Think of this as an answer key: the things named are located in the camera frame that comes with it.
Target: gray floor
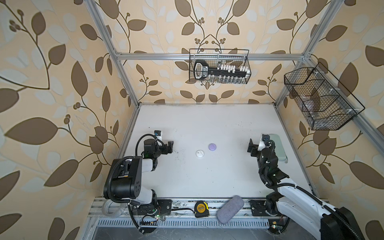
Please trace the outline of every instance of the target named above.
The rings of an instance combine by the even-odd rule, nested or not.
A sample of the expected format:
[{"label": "gray floor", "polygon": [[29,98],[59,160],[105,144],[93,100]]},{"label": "gray floor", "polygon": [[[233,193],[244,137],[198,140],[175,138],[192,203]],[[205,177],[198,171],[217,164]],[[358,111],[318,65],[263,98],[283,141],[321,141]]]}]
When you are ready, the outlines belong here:
[{"label": "gray floor", "polygon": [[264,229],[219,228],[159,228],[141,235],[136,228],[98,227],[93,240],[315,240],[306,230],[291,220],[285,233],[272,235]]}]

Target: white tabletop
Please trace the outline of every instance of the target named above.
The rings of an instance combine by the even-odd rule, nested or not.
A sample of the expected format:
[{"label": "white tabletop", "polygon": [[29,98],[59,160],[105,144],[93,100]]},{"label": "white tabletop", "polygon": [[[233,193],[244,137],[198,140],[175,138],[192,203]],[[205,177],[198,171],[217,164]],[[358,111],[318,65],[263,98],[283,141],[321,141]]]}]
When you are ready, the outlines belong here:
[{"label": "white tabletop", "polygon": [[[280,136],[288,163],[278,167],[310,191],[272,105],[143,105],[125,155],[134,155],[137,140],[154,130],[163,131],[164,143],[174,141],[174,152],[161,155],[156,170],[142,174],[143,186],[158,197],[265,197],[273,190],[263,185],[257,159],[247,152],[249,139],[258,144],[262,133]],[[215,151],[208,149],[210,143]],[[203,158],[196,156],[198,150]]]}]

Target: yellow and black tape measure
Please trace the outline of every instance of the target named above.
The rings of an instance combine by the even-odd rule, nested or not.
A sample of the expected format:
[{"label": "yellow and black tape measure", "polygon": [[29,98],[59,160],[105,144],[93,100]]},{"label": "yellow and black tape measure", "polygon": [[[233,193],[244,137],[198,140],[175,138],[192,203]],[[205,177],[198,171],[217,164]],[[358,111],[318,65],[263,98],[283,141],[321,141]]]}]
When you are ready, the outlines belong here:
[{"label": "yellow and black tape measure", "polygon": [[208,217],[209,216],[209,210],[208,210],[208,204],[204,201],[198,201],[195,204],[195,217]]}]

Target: tape measure label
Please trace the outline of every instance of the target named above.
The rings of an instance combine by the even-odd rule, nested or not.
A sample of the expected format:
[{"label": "tape measure label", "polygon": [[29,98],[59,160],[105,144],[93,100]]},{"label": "tape measure label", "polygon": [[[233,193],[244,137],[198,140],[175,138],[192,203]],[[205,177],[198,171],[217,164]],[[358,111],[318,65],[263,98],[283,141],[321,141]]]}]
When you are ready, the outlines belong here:
[{"label": "tape measure label", "polygon": [[199,205],[197,205],[197,211],[198,211],[199,213],[203,213],[203,212],[205,211],[205,206],[204,206],[204,204],[199,204]]}]

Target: roll of clear tape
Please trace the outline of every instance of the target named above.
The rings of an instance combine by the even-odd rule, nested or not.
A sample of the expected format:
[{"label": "roll of clear tape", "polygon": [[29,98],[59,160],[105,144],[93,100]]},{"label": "roll of clear tape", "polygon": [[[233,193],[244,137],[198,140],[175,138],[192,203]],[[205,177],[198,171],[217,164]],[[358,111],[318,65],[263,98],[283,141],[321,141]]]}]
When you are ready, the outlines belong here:
[{"label": "roll of clear tape", "polygon": [[115,217],[120,216],[124,212],[125,207],[127,206],[126,203],[121,203],[119,208],[115,212],[109,213],[108,209],[112,203],[113,203],[112,200],[108,199],[108,200],[104,201],[103,206],[101,207],[101,212],[103,213],[103,215],[106,217],[109,217],[109,218],[115,218]]}]

